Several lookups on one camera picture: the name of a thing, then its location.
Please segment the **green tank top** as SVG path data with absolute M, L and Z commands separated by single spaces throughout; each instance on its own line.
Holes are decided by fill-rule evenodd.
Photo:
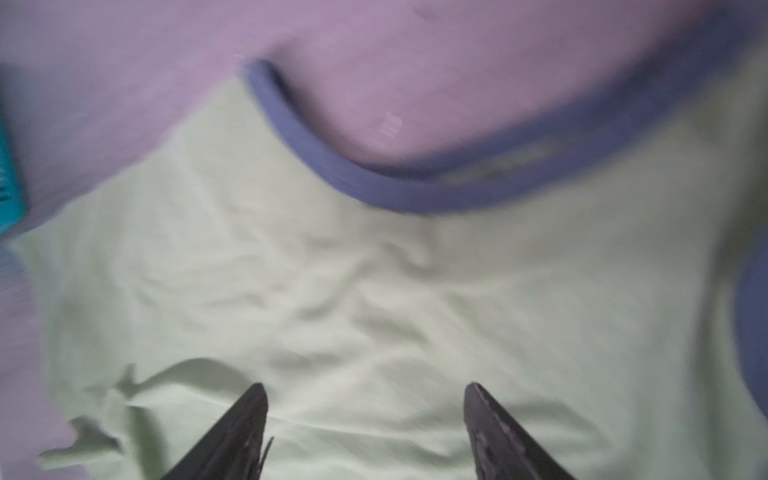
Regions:
M 764 2 L 21 9 L 45 466 L 159 479 L 260 383 L 268 479 L 493 478 L 477 383 L 579 479 L 766 477 Z

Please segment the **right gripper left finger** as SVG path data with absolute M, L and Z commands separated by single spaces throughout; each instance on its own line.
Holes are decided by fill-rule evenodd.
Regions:
M 260 479 L 272 445 L 264 439 L 268 407 L 264 386 L 250 386 L 163 480 Z

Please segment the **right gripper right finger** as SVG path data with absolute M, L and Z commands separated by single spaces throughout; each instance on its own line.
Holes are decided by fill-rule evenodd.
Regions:
M 479 480 L 574 480 L 482 385 L 465 388 L 463 415 Z

